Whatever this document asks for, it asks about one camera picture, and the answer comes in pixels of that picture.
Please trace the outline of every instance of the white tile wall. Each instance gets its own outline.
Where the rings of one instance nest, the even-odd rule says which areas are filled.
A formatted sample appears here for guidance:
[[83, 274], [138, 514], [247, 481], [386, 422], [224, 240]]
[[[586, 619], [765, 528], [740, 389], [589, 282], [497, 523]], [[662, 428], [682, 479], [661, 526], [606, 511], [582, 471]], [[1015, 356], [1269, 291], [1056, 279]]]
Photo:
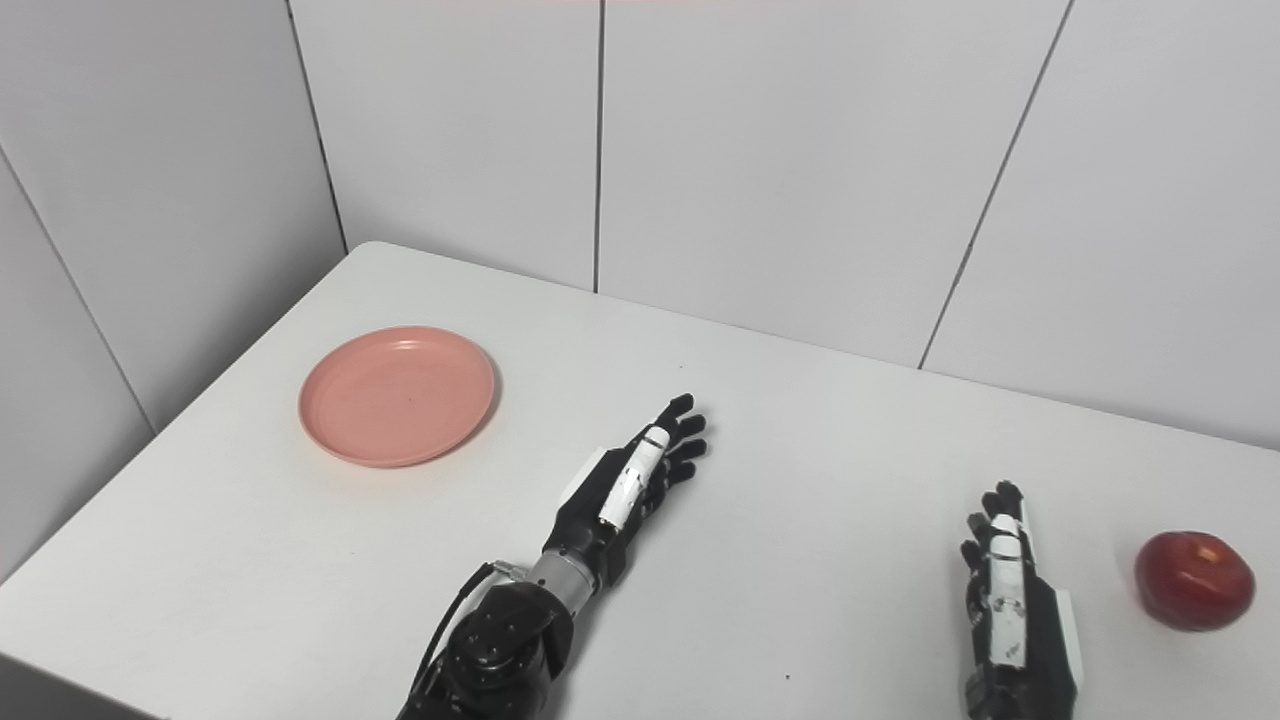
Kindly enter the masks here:
[[1280, 448], [1276, 28], [1078, 0], [927, 369]]
[[915, 365], [1065, 6], [608, 3], [600, 291]]
[[0, 155], [0, 580], [151, 438]]
[[352, 245], [590, 288], [599, 4], [293, 0]]
[[283, 0], [0, 4], [0, 143], [159, 425], [342, 256]]

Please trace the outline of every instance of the tile grout line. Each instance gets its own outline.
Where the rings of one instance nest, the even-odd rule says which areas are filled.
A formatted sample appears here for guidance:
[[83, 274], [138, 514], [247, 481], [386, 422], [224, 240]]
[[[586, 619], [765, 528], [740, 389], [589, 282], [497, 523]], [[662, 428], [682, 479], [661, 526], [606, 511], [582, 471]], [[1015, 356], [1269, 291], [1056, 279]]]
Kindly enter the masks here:
[[920, 355], [920, 364], [915, 366], [918, 370], [923, 370], [924, 364], [929, 360], [929, 351], [933, 350], [933, 341], [937, 340], [938, 331], [942, 328], [942, 320], [946, 318], [947, 310], [951, 307], [951, 299], [955, 297], [956, 287], [960, 286], [960, 278], [969, 266], [969, 258], [973, 255], [973, 246], [978, 242], [978, 233], [982, 232], [982, 225], [987, 220], [987, 213], [991, 210], [991, 204], [996, 199], [996, 191], [1000, 188], [1000, 181], [1005, 177], [1005, 169], [1009, 167], [1009, 159], [1014, 154], [1014, 146], [1018, 145], [1018, 138], [1023, 135], [1023, 126], [1027, 123], [1027, 117], [1030, 114], [1032, 104], [1036, 101], [1036, 95], [1039, 92], [1041, 82], [1044, 79], [1044, 73], [1048, 70], [1050, 60], [1053, 59], [1053, 51], [1057, 50], [1057, 41], [1062, 37], [1062, 29], [1066, 28], [1066, 20], [1071, 17], [1071, 8], [1074, 6], [1075, 0], [1068, 0], [1066, 9], [1062, 10], [1062, 19], [1059, 20], [1057, 29], [1053, 32], [1053, 40], [1048, 44], [1048, 51], [1044, 54], [1044, 60], [1041, 63], [1039, 72], [1036, 74], [1036, 82], [1032, 83], [1030, 95], [1027, 96], [1027, 104], [1023, 105], [1023, 114], [1018, 118], [1018, 126], [1014, 127], [1014, 135], [1009, 140], [1009, 147], [1005, 149], [1005, 156], [1000, 160], [1000, 168], [996, 170], [996, 179], [991, 183], [991, 191], [987, 192], [987, 200], [983, 202], [982, 211], [978, 214], [978, 222], [974, 224], [973, 234], [969, 236], [969, 245], [965, 246], [964, 255], [960, 258], [960, 265], [956, 268], [956, 274], [951, 279], [951, 287], [947, 290], [947, 297], [942, 301], [942, 310], [938, 313], [938, 319], [933, 323], [933, 332], [929, 333], [929, 341], [924, 345], [924, 354]]
[[307, 74], [307, 61], [302, 58], [302, 40], [298, 37], [298, 23], [293, 19], [293, 0], [284, 0], [284, 9], [289, 15], [289, 32], [293, 33], [293, 49], [298, 54], [298, 68], [302, 70], [302, 87], [307, 92], [307, 109], [311, 110], [311, 126], [316, 131], [320, 163], [324, 164], [324, 179], [329, 186], [329, 202], [333, 205], [334, 220], [338, 222], [338, 240], [342, 241], [342, 254], [349, 255], [351, 246], [347, 243], [347, 228], [342, 224], [342, 211], [338, 210], [338, 192], [333, 188], [333, 173], [329, 172], [329, 154], [324, 149], [324, 137], [320, 135], [320, 115], [316, 114], [316, 101], [311, 95], [311, 76]]
[[600, 35], [595, 68], [595, 228], [591, 250], [591, 292], [600, 293], [600, 197], [604, 177], [604, 4], [600, 0]]
[[142, 406], [142, 400], [138, 397], [138, 392], [133, 389], [133, 383], [129, 382], [129, 377], [124, 373], [124, 366], [120, 365], [120, 359], [116, 357], [115, 350], [111, 343], [106, 340], [106, 333], [102, 332], [102, 325], [99, 324], [97, 316], [93, 315], [92, 307], [88, 305], [88, 300], [84, 299], [84, 293], [81, 292], [79, 283], [76, 282], [76, 277], [72, 275], [70, 268], [67, 265], [67, 259], [63, 258], [63, 252], [58, 250], [58, 245], [54, 243], [54, 236], [49, 232], [49, 225], [45, 224], [45, 218], [40, 214], [40, 209], [36, 208], [36, 201], [31, 197], [27, 191], [27, 186], [23, 184], [22, 178], [18, 177], [17, 168], [13, 167], [13, 161], [9, 160], [9, 154], [3, 146], [0, 146], [0, 164], [4, 169], [13, 177], [14, 183], [18, 184], [18, 192], [22, 193], [23, 201], [31, 210], [31, 215], [36, 219], [36, 225], [40, 228], [41, 234], [45, 236], [45, 242], [49, 243], [49, 249], [52, 250], [54, 258], [58, 260], [58, 265], [63, 269], [63, 274], [67, 275], [67, 282], [72, 286], [72, 291], [76, 293], [76, 299], [79, 300], [81, 307], [84, 309], [84, 314], [88, 316], [88, 322], [93, 325], [93, 332], [97, 333], [97, 338], [102, 342], [102, 347], [106, 350], [108, 357], [111, 359], [111, 365], [115, 366], [116, 374], [120, 375], [120, 382], [124, 383], [124, 388], [129, 392], [129, 397], [133, 398], [133, 405], [138, 409], [138, 414], [142, 415], [142, 421], [147, 424], [147, 429], [151, 430], [151, 437], [155, 437], [159, 430], [156, 424], [147, 415], [146, 407]]

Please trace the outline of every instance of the apple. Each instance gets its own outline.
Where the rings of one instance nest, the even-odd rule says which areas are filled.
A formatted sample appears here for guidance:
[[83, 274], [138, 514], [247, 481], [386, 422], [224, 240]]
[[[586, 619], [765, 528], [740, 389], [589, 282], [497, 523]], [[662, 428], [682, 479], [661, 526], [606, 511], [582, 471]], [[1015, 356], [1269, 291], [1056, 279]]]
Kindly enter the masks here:
[[1208, 533], [1160, 533], [1134, 562], [1147, 612], [1179, 630], [1216, 630], [1253, 602], [1253, 570], [1231, 546]]

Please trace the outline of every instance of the robotic hand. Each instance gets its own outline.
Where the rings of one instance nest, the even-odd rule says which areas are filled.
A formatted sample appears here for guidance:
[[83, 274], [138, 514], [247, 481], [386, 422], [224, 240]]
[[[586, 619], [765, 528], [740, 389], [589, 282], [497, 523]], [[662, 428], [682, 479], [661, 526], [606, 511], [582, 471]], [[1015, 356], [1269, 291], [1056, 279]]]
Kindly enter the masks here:
[[965, 683], [973, 720], [1070, 720], [1080, 682], [1071, 598], [1036, 574], [1023, 493], [1005, 480], [969, 516], [965, 605], [977, 670]]
[[[672, 400], [631, 442], [588, 461], [527, 575], [493, 562], [471, 577], [436, 628], [398, 720], [531, 720], [541, 710], [564, 670], [573, 619], [617, 584], [644, 519], [707, 452], [694, 438], [707, 421], [685, 416], [692, 407], [691, 395]], [[515, 582], [490, 587], [433, 657], [458, 606], [494, 571]]]

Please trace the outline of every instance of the black cable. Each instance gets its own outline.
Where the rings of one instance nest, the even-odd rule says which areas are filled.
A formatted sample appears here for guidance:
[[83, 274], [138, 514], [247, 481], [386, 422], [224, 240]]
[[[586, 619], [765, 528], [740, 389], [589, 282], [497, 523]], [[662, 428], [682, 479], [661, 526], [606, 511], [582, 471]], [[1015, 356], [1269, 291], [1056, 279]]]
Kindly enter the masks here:
[[493, 575], [494, 571], [495, 569], [492, 562], [480, 565], [480, 568], [471, 575], [471, 579], [468, 579], [462, 585], [462, 589], [458, 591], [458, 597], [453, 598], [453, 603], [449, 605], [449, 610], [444, 612], [444, 618], [440, 618], [440, 624], [435, 626], [435, 634], [431, 635], [431, 642], [426, 646], [426, 655], [422, 656], [422, 662], [417, 666], [417, 674], [413, 675], [413, 687], [410, 691], [410, 694], [417, 694], [422, 689], [422, 680], [426, 678], [426, 671], [431, 666], [431, 659], [435, 656], [435, 646], [440, 644], [444, 629], [449, 626], [449, 621], [453, 620], [453, 616], [458, 612], [458, 607], [461, 607], [462, 603], [471, 597], [471, 593], [476, 592], [480, 583], [489, 579], [489, 575]]

